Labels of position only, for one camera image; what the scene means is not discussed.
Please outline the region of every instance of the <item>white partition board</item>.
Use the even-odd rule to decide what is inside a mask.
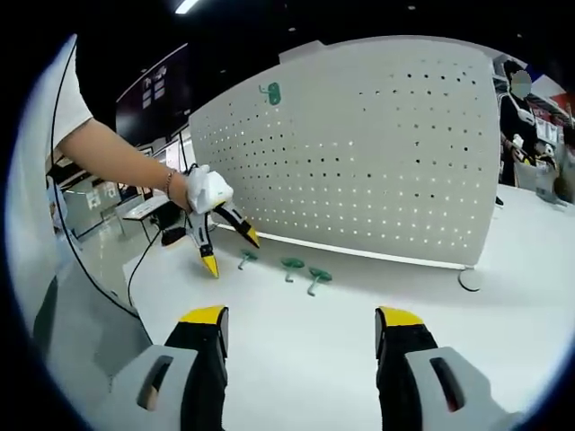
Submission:
[[[453,347],[490,379],[502,408],[527,411],[559,372],[575,330],[575,207],[561,210],[505,186],[499,193],[505,206],[494,213],[477,264],[484,274],[478,293],[463,290],[451,269],[265,239],[260,259],[240,271],[245,240],[216,229],[219,279],[200,263],[190,238],[158,245],[134,276],[134,305],[155,344],[190,309],[230,307],[225,429],[381,429],[374,343],[380,305],[419,315],[440,346]],[[542,221],[553,226],[546,235],[526,234]],[[333,281],[308,296],[307,268],[285,283],[282,257],[325,269]],[[138,260],[124,266],[127,280]]]
[[[294,60],[192,114],[198,161],[225,176],[262,232],[473,265],[499,168],[490,64],[426,40]],[[260,91],[271,83],[276,106]]]

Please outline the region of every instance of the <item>white sleeve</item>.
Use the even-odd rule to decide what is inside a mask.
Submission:
[[[59,60],[64,61],[65,65],[67,56]],[[88,110],[84,102],[82,94],[80,94],[80,85],[78,83],[78,77],[75,74],[74,48],[57,101],[56,121],[54,124],[54,146],[58,146],[62,139],[82,126],[92,116],[92,113]]]

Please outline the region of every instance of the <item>black ceiling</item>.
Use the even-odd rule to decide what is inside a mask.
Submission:
[[[568,34],[568,14],[557,8],[542,7],[535,14],[521,6],[525,3],[199,0],[182,16],[173,12],[180,1],[101,0],[79,12],[78,76],[97,118],[113,125],[121,93],[142,69],[183,43],[190,45],[195,107],[276,65],[279,53],[308,41],[331,44],[395,34],[443,36],[496,48],[533,64],[565,88],[575,88],[569,59],[574,38]]]

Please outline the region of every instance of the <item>white floor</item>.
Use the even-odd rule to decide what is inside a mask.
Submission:
[[[139,222],[128,224],[126,234],[122,232],[118,219],[114,216],[80,238],[86,268],[102,286],[111,290],[128,304],[128,285],[124,279],[122,266],[141,254],[148,245],[148,239]],[[175,225],[182,225],[183,219]],[[154,238],[157,227],[146,222],[150,238]]]

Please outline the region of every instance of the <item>black cable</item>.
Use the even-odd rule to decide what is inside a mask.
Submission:
[[[72,61],[72,56],[74,55],[75,52],[75,47],[76,47],[76,40],[74,41],[74,46],[72,47],[72,50],[70,51],[70,55],[68,56],[68,60],[66,61],[66,66],[64,67],[64,72],[62,74],[62,79],[60,80],[60,84],[57,88],[57,94],[56,94],[56,102],[54,104],[54,112],[52,113],[52,127],[50,130],[50,161],[52,164],[52,167],[56,164],[55,160],[54,160],[54,130],[56,128],[56,112],[58,109],[58,102],[60,99],[60,94],[62,93],[62,87],[64,86],[64,79],[66,78],[66,72],[68,70],[68,66],[70,65],[70,61]],[[148,340],[150,341],[150,344],[154,344],[152,342],[152,339],[150,338],[150,335],[147,333],[146,327],[144,326],[144,323],[141,321],[141,319],[139,318],[139,315],[137,314],[136,311],[134,310],[130,310],[128,307],[125,307],[122,303],[118,303],[116,302],[110,295],[108,295],[106,292],[104,292],[99,286],[98,284],[95,282],[95,280],[92,278],[92,276],[90,275],[90,273],[88,272],[88,270],[86,269],[86,267],[84,266],[84,263],[82,262],[82,260],[80,259],[80,257],[78,256],[77,251],[74,248],[74,244],[72,243],[72,239],[70,238],[70,233],[68,232],[67,228],[66,228],[66,223],[64,221],[64,217],[62,215],[62,207],[60,206],[60,199],[58,197],[58,188],[56,185],[56,181],[52,181],[53,184],[53,189],[54,189],[54,198],[56,200],[56,207],[57,207],[57,211],[60,214],[60,219],[62,221],[62,230],[64,231],[64,235],[66,236],[66,239],[68,241],[68,244],[70,246],[70,248],[72,249],[72,252],[74,253],[74,256],[76,258],[76,260],[78,261],[78,264],[80,265],[80,267],[82,268],[82,270],[84,271],[85,275],[88,277],[88,279],[92,282],[93,286],[96,288],[96,290],[98,292],[100,292],[100,294],[102,294],[108,301],[110,301],[112,304],[116,305],[117,307],[119,307],[121,310],[129,313],[131,316],[137,318],[140,321],[140,324],[142,325],[142,329],[144,330],[144,333],[146,334]]]
[[[160,233],[162,233],[162,230],[159,230],[157,232],[157,234],[155,235],[154,239],[152,241],[150,241],[149,244],[147,244],[146,249],[144,250],[144,254],[142,254],[142,257],[140,258],[140,260],[137,262],[136,266],[134,267],[134,270],[132,271],[132,275],[129,276],[129,281],[128,281],[128,301],[129,304],[133,306],[132,304],[132,294],[130,293],[130,288],[132,286],[132,278],[134,278],[134,274],[136,274],[136,269],[137,267],[140,266],[140,263],[142,263],[142,260],[144,260],[144,257],[147,253],[148,250],[150,250],[150,248],[152,247],[152,245],[154,245],[155,240],[157,240],[158,236],[160,236]]]

